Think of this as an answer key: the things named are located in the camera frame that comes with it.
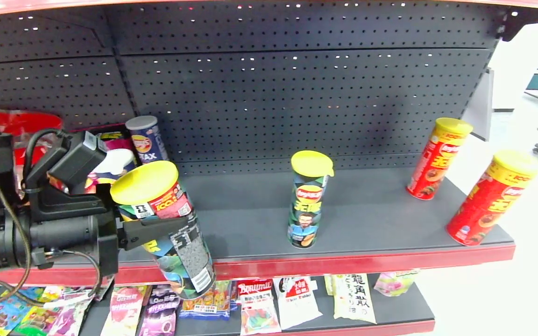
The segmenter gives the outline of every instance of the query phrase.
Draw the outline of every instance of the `snack bag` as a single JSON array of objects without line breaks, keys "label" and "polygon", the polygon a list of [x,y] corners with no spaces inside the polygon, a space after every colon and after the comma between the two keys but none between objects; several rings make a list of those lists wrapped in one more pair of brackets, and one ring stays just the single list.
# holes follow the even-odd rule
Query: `snack bag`
[{"label": "snack bag", "polygon": [[277,293],[282,330],[323,315],[314,299],[310,277],[278,277],[273,279],[273,285]]},{"label": "snack bag", "polygon": [[[22,294],[31,299],[38,300],[43,293],[39,287],[28,287],[21,289]],[[11,296],[8,300],[0,303],[0,336],[7,336],[17,326],[32,306],[28,306],[17,296]]]},{"label": "snack bag", "polygon": [[139,336],[173,336],[180,298],[170,285],[156,285],[145,308]]},{"label": "snack bag", "polygon": [[94,296],[94,300],[96,302],[99,302],[105,298],[105,294],[107,294],[107,291],[109,291],[111,285],[113,285],[113,280],[115,279],[115,276],[106,276],[103,278],[103,282],[101,283],[101,287],[99,287],[99,290]]},{"label": "snack bag", "polygon": [[[63,286],[47,286],[41,295],[40,301],[55,301],[63,293]],[[47,309],[32,306],[15,330],[26,336],[46,336],[57,319],[60,310],[61,308],[59,307]]]},{"label": "snack bag", "polygon": [[327,295],[333,296],[333,287],[332,287],[332,283],[331,283],[331,275],[323,276],[323,279],[325,279],[325,291],[327,291]]},{"label": "snack bag", "polygon": [[230,310],[238,310],[240,304],[240,298],[238,297],[238,281],[232,281],[231,283],[231,298],[230,298]]},{"label": "snack bag", "polygon": [[[90,292],[88,288],[82,291],[72,289],[72,291],[64,293],[64,300],[71,300],[88,292]],[[92,298],[62,307],[47,336],[78,336],[84,316],[91,302]]]},{"label": "snack bag", "polygon": [[146,286],[114,287],[100,336],[135,336]]},{"label": "snack bag", "polygon": [[231,281],[215,281],[203,296],[194,300],[184,300],[180,318],[198,320],[230,319]]},{"label": "snack bag", "polygon": [[238,281],[242,305],[241,336],[282,331],[273,304],[272,283],[271,279]]},{"label": "snack bag", "polygon": [[375,289],[385,296],[400,296],[414,283],[419,270],[383,272],[375,284]]},{"label": "snack bag", "polygon": [[377,323],[366,274],[332,275],[331,281],[335,301],[334,319],[343,317]]}]

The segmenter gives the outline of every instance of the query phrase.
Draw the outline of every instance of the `gray shelf surface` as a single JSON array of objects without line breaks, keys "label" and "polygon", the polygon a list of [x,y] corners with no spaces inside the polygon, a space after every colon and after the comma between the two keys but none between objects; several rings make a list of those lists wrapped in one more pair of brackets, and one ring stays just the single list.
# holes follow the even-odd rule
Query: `gray shelf surface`
[{"label": "gray shelf surface", "polygon": [[[371,287],[376,282],[378,274],[369,274]],[[333,319],[333,297],[325,292],[323,277],[313,277],[318,283],[318,290],[314,291],[321,317],[308,321],[285,332],[340,329],[354,327],[369,327],[372,324],[364,321],[350,319]],[[81,336],[98,335],[103,328],[107,314],[109,313],[108,294],[105,300],[94,304],[88,311],[87,319],[83,323]],[[395,325],[398,323],[418,322],[434,320],[435,317],[427,302],[416,285],[408,292],[396,298],[388,298],[374,289],[371,290],[371,300],[375,310],[377,325]],[[240,311],[233,311],[229,321],[197,321],[192,319],[178,319],[177,336],[236,336],[240,334],[241,316]]]},{"label": "gray shelf surface", "polygon": [[[323,200],[318,240],[309,249],[297,249],[286,238],[291,173],[185,176],[181,183],[215,262],[471,249],[444,230],[466,195],[446,179],[433,200],[418,200],[405,190],[412,171],[336,170]],[[511,236],[496,226],[477,248],[512,244]],[[83,264],[71,259],[58,266],[67,267],[62,262]],[[154,264],[142,248],[121,251],[120,262]]]}]

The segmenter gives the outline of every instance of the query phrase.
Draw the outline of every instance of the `white wall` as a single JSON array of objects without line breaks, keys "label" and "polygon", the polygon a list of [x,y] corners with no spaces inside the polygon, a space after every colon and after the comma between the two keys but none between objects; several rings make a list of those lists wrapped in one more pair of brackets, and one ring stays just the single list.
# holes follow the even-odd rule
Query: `white wall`
[{"label": "white wall", "polygon": [[489,67],[495,71],[493,108],[515,108],[538,67],[538,23],[522,28],[510,42],[500,41]]}]

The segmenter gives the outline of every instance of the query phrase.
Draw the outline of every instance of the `purple package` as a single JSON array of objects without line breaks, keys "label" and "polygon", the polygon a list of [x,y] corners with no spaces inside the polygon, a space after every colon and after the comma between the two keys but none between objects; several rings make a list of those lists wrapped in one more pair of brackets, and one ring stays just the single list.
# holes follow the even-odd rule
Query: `purple package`
[{"label": "purple package", "polygon": [[149,296],[139,336],[173,336],[180,298],[169,285],[156,285]]}]

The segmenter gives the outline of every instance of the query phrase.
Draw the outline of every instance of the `lower shelf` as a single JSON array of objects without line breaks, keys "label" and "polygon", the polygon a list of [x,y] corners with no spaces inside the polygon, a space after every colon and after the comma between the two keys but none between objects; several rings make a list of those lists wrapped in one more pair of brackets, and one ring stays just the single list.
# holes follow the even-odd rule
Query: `lower shelf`
[{"label": "lower shelf", "polygon": [[[369,274],[371,287],[378,275]],[[333,297],[325,292],[323,277],[315,277],[319,289],[314,291],[321,317],[284,330],[288,335],[309,336],[395,336],[416,332],[431,332],[435,327],[435,317],[427,302],[414,285],[408,292],[396,298],[388,298],[371,290],[371,300],[375,310],[377,325],[349,319],[333,319]],[[109,313],[109,297],[98,302],[88,311],[81,336],[94,336],[103,328]],[[229,321],[197,321],[178,319],[176,336],[237,336],[240,334],[240,311],[233,311]]]}]

